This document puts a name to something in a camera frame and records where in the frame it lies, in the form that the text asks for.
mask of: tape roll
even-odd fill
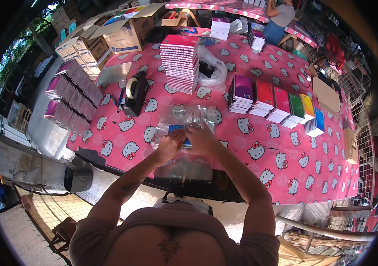
[[[131,78],[128,82],[127,85],[125,86],[125,94],[127,95],[128,99],[134,99],[133,93],[131,93],[131,85],[134,82],[139,82],[137,78]]]

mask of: wooden crate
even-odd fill
[[[28,129],[29,119],[31,119],[32,111],[21,103],[18,103],[18,105],[20,106],[20,110],[16,113],[13,127],[19,132],[25,134],[26,130]]]

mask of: black trash bin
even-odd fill
[[[91,188],[93,171],[85,167],[67,167],[63,185],[71,193],[86,191]]]

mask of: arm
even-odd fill
[[[180,152],[185,138],[183,130],[174,130],[164,136],[155,152],[112,183],[87,217],[99,218],[116,225],[121,206],[132,197],[148,174]]]
[[[188,126],[186,137],[192,144],[188,152],[197,155],[211,155],[232,180],[242,198],[248,203],[243,235],[250,233],[275,234],[275,219],[271,196],[266,187],[236,156],[234,156],[203,124]]]
[[[274,0],[268,0],[267,15],[270,16],[270,17],[274,17],[274,16],[277,16],[279,14],[280,14],[280,12],[277,10],[276,3],[274,2]]]

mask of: woman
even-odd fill
[[[190,153],[215,157],[248,203],[240,245],[220,221],[180,200],[135,210],[117,226],[121,205],[149,173],[180,152],[186,137],[193,146]],[[274,234],[266,187],[203,123],[166,135],[155,152],[116,180],[78,222],[69,252],[73,266],[277,265],[280,242]]]
[[[271,18],[263,30],[266,42],[278,46],[285,32],[285,27],[295,18],[295,10],[300,6],[300,0],[284,0],[285,5],[276,7],[274,0],[268,0],[267,15]]]

